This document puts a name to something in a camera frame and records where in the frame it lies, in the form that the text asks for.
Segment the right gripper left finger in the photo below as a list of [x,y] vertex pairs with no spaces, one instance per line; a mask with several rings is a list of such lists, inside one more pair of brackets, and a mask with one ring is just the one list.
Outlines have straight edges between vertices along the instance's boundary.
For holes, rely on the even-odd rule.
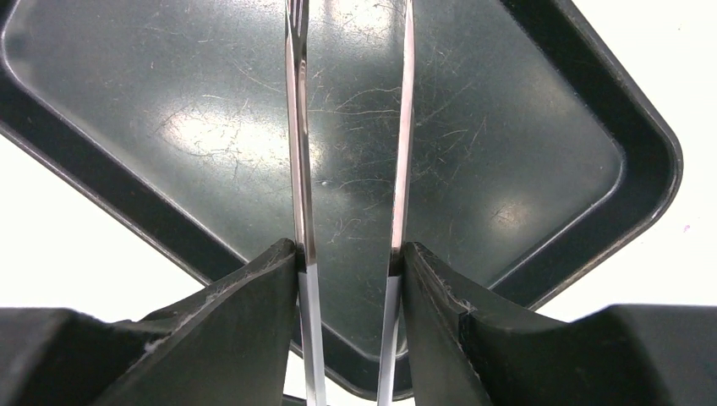
[[4,405],[279,405],[296,316],[296,248],[139,321],[64,308],[1,311]]

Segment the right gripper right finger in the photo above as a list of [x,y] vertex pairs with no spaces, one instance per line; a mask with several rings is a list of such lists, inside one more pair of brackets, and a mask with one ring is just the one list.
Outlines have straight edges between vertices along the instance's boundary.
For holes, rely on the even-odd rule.
[[418,405],[713,405],[716,309],[614,304],[572,322],[528,310],[404,249]]

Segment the metal tongs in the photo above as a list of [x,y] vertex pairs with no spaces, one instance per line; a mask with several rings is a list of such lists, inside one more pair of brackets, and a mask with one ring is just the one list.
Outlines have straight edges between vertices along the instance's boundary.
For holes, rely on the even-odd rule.
[[[397,334],[401,304],[403,246],[408,223],[408,202],[414,128],[415,26],[414,3],[405,3],[402,46],[400,124],[397,165],[391,212],[391,249],[386,272],[377,404],[391,405],[397,369]],[[307,46],[309,4],[285,3],[285,75],[288,142],[292,185],[295,244],[298,248],[298,296],[301,344],[307,403],[326,404],[325,357],[320,314],[319,267],[311,195],[307,99]]]

